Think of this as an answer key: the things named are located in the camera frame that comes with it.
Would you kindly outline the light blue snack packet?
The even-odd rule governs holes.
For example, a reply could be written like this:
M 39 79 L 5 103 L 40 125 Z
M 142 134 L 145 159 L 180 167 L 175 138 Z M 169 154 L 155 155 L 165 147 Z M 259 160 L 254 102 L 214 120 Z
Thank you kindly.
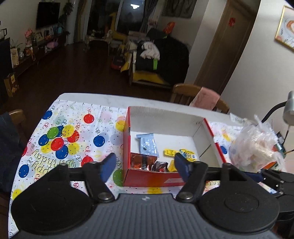
M 158 149 L 153 133 L 137 134 L 140 154 L 158 157 Z

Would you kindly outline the framed wall picture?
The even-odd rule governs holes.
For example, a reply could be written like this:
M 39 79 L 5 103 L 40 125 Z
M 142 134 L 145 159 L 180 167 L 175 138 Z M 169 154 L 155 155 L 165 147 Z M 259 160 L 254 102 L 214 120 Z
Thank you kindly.
M 285 47 L 294 48 L 294 11 L 293 8 L 283 6 L 281 18 L 275 35 L 275 40 Z

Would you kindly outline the red cardboard box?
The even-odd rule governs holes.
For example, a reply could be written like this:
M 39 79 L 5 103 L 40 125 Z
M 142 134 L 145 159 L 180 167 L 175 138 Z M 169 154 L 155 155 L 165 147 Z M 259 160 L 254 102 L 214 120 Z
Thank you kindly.
M 214 142 L 208 121 L 196 115 L 157 108 L 131 106 L 127 110 L 123 133 L 123 185 L 125 187 L 173 187 L 184 182 L 177 172 L 151 172 L 132 166 L 131 154 L 139 154 L 138 134 L 153 133 L 159 161 L 170 162 L 164 150 L 187 149 L 210 167 L 225 163 L 220 146 Z

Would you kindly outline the silver triangular chocolate packet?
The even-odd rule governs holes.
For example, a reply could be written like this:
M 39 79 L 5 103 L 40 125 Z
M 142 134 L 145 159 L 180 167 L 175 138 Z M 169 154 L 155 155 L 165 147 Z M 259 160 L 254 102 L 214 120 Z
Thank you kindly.
M 151 170 L 154 172 L 169 172 L 168 163 L 161 162 L 161 161 L 155 161 L 155 163 L 151 167 Z

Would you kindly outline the clear plastic bag of snacks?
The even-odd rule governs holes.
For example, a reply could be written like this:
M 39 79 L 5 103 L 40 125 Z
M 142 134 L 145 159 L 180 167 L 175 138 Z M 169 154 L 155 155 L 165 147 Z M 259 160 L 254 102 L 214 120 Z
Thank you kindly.
M 269 123 L 247 121 L 229 148 L 232 164 L 239 170 L 256 173 L 270 163 L 277 163 L 279 171 L 286 171 L 282 154 L 274 150 L 278 138 Z

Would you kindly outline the brown foil snack packet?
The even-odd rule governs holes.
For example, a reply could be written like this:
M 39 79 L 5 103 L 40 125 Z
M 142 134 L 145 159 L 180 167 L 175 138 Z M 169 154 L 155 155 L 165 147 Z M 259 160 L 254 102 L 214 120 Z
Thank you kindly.
M 131 168 L 151 171 L 156 160 L 156 156 L 131 153 Z

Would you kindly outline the small yellow snack packet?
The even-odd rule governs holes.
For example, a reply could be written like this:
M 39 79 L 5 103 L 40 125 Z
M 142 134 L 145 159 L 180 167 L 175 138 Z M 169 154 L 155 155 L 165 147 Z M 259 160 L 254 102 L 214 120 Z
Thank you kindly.
M 177 172 L 177 169 L 176 169 L 176 166 L 175 166 L 174 160 L 171 160 L 171 161 L 170 161 L 170 164 L 169 164 L 169 166 L 168 166 L 168 171 L 169 171 L 169 172 Z

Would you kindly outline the balloon birthday tablecloth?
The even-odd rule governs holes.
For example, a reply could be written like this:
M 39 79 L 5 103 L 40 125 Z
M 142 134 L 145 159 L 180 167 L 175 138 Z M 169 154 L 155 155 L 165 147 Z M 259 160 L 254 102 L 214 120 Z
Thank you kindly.
M 273 195 L 229 163 L 193 161 L 182 186 L 125 187 L 127 108 L 56 100 L 13 183 L 15 238 L 276 238 Z M 116 155 L 107 182 L 100 164 Z

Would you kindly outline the pink cloth on chair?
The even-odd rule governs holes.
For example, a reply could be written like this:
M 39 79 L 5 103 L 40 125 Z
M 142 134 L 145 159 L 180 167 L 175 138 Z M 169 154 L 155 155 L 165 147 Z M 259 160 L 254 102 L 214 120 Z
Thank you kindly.
M 189 106 L 205 110 L 213 110 L 219 99 L 220 95 L 218 93 L 211 89 L 202 87 Z

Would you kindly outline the yellow minion candy packet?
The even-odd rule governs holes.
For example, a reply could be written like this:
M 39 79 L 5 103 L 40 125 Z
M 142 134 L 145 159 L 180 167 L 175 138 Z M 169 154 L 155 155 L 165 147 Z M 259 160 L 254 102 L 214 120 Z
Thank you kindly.
M 196 154 L 193 151 L 189 151 L 187 149 L 179 149 L 178 151 L 172 149 L 164 150 L 164 155 L 169 157 L 174 157 L 177 153 L 181 154 L 185 159 L 190 162 L 197 160 Z

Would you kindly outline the wall television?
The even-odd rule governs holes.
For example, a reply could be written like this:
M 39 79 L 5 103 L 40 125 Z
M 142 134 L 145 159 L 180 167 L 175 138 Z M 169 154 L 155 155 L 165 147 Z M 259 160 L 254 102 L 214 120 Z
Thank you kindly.
M 36 29 L 50 27 L 58 23 L 60 3 L 39 2 L 36 18 Z

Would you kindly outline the white garment on sofa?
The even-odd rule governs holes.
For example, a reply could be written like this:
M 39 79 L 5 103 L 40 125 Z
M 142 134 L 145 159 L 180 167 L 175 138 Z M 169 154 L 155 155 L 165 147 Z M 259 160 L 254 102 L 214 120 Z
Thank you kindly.
M 154 43 L 147 41 L 141 48 L 143 49 L 143 52 L 140 54 L 140 57 L 143 59 L 160 60 L 160 52 Z

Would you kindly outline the blue jeans on chair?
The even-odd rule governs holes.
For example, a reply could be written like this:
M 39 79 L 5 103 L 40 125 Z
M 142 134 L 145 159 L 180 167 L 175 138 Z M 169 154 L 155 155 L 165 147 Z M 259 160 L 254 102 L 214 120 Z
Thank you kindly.
M 22 153 L 26 147 L 25 142 L 13 124 L 8 112 L 1 115 L 1 194 L 8 196 L 12 189 L 15 173 Z

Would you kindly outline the black sofa with clothes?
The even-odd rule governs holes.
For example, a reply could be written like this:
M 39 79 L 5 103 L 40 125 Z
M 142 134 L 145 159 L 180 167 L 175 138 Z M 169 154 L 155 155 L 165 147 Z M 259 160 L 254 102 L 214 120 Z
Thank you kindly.
M 130 83 L 147 83 L 172 87 L 183 83 L 189 68 L 189 50 L 181 41 L 167 35 L 163 31 L 151 29 L 132 51 L 130 62 Z M 143 59 L 142 45 L 150 41 L 160 52 L 160 60 Z

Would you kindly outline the wooden door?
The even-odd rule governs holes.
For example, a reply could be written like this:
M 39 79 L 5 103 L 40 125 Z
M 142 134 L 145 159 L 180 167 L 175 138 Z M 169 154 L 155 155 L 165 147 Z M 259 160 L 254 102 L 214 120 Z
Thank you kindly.
M 222 94 L 252 31 L 256 13 L 244 1 L 227 1 L 195 84 Z

